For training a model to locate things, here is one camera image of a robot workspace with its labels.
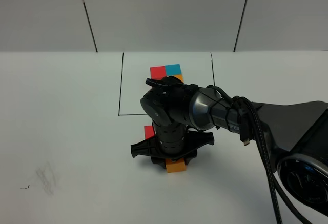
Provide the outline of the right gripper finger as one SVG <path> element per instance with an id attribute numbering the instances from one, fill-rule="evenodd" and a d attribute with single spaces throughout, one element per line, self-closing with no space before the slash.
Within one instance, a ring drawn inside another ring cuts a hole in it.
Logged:
<path id="1" fill-rule="evenodd" d="M 183 155 L 183 159 L 184 159 L 184 163 L 185 165 L 188 165 L 189 162 L 197 157 L 197 150 L 193 150 L 193 151 L 184 151 L 184 155 Z"/>
<path id="2" fill-rule="evenodd" d="M 157 157 L 151 157 L 151 162 L 154 165 L 158 165 L 162 167 L 163 169 L 166 168 L 166 160 L 163 158 L 157 158 Z"/>

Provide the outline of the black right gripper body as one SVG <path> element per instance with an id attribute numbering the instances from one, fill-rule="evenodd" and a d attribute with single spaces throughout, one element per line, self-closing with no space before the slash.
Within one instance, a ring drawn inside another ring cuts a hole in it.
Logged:
<path id="1" fill-rule="evenodd" d="M 143 155 L 163 159 L 182 159 L 184 151 L 193 151 L 214 144 L 213 133 L 190 131 L 184 124 L 172 123 L 168 126 L 160 126 L 152 123 L 152 126 L 155 135 L 131 145 L 132 157 Z"/>

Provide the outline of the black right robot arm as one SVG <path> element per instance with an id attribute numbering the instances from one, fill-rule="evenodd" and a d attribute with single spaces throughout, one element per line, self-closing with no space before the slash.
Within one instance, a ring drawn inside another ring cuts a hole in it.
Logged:
<path id="1" fill-rule="evenodd" d="M 239 135 L 243 143 L 262 138 L 265 163 L 299 202 L 327 214 L 327 103 L 293 105 L 248 102 L 219 87 L 184 84 L 169 76 L 147 79 L 151 88 L 140 103 L 154 135 L 131 146 L 133 157 L 190 160 L 198 148 L 213 145 L 212 128 Z"/>

